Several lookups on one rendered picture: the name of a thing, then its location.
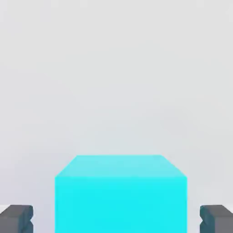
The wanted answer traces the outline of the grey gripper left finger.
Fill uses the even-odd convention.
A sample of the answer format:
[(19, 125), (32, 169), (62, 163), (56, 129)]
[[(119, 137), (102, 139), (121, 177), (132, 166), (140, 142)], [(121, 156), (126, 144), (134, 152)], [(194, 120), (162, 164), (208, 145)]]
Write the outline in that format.
[(33, 213), (31, 205), (0, 208), (0, 233), (34, 233)]

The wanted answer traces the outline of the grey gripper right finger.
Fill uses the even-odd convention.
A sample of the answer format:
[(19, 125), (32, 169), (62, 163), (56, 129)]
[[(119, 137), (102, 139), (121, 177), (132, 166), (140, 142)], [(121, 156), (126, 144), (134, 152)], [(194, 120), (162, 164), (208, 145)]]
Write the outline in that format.
[(200, 233), (233, 233), (233, 213), (223, 205), (202, 205), (200, 217)]

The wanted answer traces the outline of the small cyan cube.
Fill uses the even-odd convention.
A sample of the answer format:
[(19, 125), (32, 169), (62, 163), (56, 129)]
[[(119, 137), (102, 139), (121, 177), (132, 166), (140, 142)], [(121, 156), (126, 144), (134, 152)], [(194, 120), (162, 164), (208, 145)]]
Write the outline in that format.
[(55, 233), (187, 233), (187, 177), (159, 155), (79, 155), (55, 177)]

